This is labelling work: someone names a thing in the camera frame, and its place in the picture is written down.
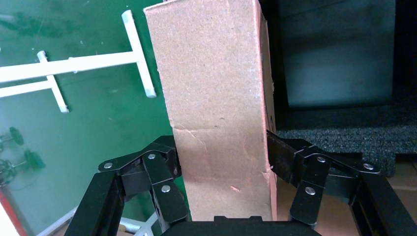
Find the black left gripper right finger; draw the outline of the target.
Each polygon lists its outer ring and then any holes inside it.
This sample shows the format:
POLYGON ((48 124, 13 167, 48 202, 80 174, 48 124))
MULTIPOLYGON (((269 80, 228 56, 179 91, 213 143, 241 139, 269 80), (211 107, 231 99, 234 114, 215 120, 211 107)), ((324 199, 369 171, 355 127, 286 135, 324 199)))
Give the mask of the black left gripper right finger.
POLYGON ((340 198, 361 236, 414 236, 417 225, 380 169, 358 153, 333 154, 303 139, 267 132, 271 170, 297 192, 292 221, 317 224, 323 195, 340 198))

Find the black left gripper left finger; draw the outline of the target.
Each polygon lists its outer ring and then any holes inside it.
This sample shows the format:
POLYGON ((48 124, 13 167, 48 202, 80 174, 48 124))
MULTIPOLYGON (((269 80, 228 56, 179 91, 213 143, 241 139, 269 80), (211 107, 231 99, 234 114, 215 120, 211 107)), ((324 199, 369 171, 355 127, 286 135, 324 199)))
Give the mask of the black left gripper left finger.
POLYGON ((151 195, 163 232, 188 220, 188 208, 174 180, 181 176, 174 137, 160 136, 143 150, 98 165, 71 222, 67 236, 115 236, 126 202, 151 195))

